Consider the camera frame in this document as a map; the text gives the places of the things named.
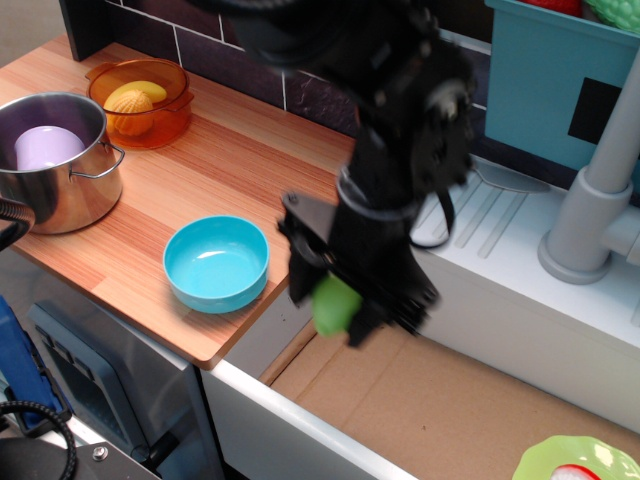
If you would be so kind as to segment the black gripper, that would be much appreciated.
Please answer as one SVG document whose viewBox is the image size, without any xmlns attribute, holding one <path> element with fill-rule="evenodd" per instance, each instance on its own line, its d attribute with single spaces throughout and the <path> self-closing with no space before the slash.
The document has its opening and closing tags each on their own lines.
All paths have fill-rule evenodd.
<svg viewBox="0 0 640 480">
<path fill-rule="evenodd" d="M 327 275 L 362 296 L 348 327 L 348 345 L 360 347 L 382 324 L 418 333 L 439 294 L 412 252 L 416 202 L 388 206 L 380 190 L 366 192 L 342 170 L 337 204 L 299 192 L 282 197 L 279 231 L 288 239 L 289 296 L 296 304 Z"/>
</svg>

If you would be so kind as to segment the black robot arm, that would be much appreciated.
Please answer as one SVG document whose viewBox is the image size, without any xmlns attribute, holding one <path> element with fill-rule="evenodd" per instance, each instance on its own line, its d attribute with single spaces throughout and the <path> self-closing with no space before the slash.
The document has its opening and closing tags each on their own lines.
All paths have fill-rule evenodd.
<svg viewBox="0 0 640 480">
<path fill-rule="evenodd" d="M 472 68 L 416 1 L 203 1 L 226 17 L 246 53 L 326 80 L 356 105 L 358 131 L 329 204 L 287 193 L 289 295 L 310 300 L 316 330 L 351 346 L 385 323 L 410 333 L 439 295 L 414 257 L 411 231 L 435 196 L 445 224 L 450 189 L 472 160 Z"/>
</svg>

